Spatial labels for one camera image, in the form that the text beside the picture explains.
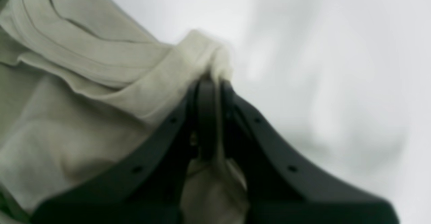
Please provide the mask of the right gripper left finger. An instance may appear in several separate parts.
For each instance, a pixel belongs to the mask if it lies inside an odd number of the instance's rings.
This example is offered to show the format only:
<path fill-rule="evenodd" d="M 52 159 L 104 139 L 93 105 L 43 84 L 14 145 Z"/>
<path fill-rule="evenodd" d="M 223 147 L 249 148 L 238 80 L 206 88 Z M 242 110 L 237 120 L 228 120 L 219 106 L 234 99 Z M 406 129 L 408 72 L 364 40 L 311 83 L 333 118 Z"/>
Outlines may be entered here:
<path fill-rule="evenodd" d="M 216 87 L 192 83 L 154 134 L 125 159 L 41 204 L 32 224 L 180 224 L 192 159 L 209 161 L 217 144 Z"/>

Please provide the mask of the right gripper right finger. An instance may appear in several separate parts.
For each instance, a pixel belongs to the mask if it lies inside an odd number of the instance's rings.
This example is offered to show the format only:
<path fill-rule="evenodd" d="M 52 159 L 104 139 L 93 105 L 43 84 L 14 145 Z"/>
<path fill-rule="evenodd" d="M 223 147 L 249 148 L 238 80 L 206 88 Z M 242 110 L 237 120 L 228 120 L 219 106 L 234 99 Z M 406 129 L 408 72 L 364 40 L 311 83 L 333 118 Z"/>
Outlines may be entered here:
<path fill-rule="evenodd" d="M 224 145 L 246 179 L 247 224 L 398 224 L 392 205 L 322 170 L 231 84 L 221 84 Z"/>

